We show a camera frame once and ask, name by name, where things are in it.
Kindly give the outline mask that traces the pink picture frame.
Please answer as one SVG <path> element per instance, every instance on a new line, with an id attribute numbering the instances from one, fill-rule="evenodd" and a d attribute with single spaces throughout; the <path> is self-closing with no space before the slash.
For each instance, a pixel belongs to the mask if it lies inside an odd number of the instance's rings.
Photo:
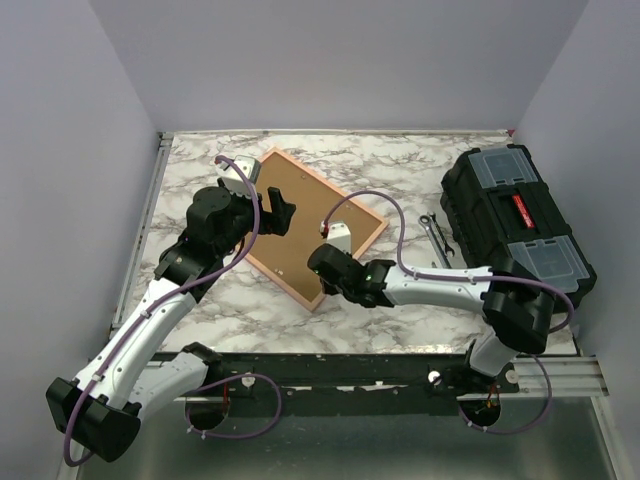
<path id="1" fill-rule="evenodd" d="M 311 253 L 323 243 L 320 225 L 346 192 L 290 154 L 273 148 L 261 159 L 257 191 L 280 189 L 296 205 L 288 233 L 259 237 L 247 261 L 304 308 L 313 311 L 325 298 L 319 278 L 307 267 Z"/>

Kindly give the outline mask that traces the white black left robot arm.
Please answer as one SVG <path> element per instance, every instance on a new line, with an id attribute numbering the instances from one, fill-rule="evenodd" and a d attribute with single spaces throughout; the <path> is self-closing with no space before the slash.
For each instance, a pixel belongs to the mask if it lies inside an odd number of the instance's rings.
<path id="1" fill-rule="evenodd" d="M 81 465 L 73 444 L 107 462 L 121 457 L 135 440 L 143 419 L 182 394 L 227 395 L 237 380 L 222 367 L 221 355 L 193 343 L 154 373 L 145 368 L 158 347 L 232 265 L 224 259 L 238 244 L 250 250 L 260 235 L 287 233 L 296 207 L 281 192 L 268 190 L 270 210 L 255 191 L 248 195 L 224 186 L 206 187 L 186 211 L 186 227 L 161 255 L 154 279 L 125 325 L 71 380 L 56 378 L 46 400 L 65 435 L 63 459 Z"/>

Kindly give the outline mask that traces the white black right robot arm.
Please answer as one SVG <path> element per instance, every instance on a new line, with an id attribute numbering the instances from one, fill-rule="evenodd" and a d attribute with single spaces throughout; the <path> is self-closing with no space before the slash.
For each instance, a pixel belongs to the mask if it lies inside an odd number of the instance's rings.
<path id="1" fill-rule="evenodd" d="M 493 384 L 518 354 L 539 355 L 547 347 L 555 305 L 553 293 L 524 268 L 507 259 L 495 268 L 438 269 L 401 267 L 393 260 L 359 263 L 325 243 L 307 261 L 328 295 L 341 295 L 365 308 L 432 305 L 466 310 L 483 317 L 487 332 L 469 348 L 460 379 L 480 392 Z"/>

